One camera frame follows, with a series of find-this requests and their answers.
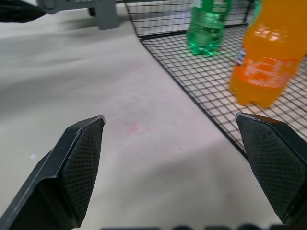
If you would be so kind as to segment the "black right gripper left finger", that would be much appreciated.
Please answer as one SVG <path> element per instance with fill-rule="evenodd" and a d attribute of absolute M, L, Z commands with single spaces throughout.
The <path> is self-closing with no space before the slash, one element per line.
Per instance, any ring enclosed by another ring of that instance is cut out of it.
<path fill-rule="evenodd" d="M 72 230 L 86 216 L 97 177 L 103 116 L 65 129 L 0 217 L 0 230 Z"/>

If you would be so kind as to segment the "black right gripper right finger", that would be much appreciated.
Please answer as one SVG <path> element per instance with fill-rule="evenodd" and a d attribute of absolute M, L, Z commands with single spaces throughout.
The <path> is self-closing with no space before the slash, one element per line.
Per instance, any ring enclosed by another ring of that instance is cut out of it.
<path fill-rule="evenodd" d="M 248 162 L 283 224 L 307 225 L 307 142 L 279 120 L 236 114 Z"/>

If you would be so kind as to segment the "orange soda bottle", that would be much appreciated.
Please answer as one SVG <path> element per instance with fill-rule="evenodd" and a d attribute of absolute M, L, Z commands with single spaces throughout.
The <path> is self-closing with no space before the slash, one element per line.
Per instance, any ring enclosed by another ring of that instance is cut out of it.
<path fill-rule="evenodd" d="M 230 79 L 241 105 L 268 108 L 296 74 L 307 52 L 307 0 L 262 0 L 245 33 Z"/>

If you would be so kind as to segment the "green soda bottle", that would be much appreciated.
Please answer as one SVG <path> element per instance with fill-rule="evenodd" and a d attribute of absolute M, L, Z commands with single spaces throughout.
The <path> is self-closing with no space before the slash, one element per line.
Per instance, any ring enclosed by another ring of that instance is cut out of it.
<path fill-rule="evenodd" d="M 233 0 L 193 0 L 187 45 L 194 55 L 214 56 L 222 42 Z"/>

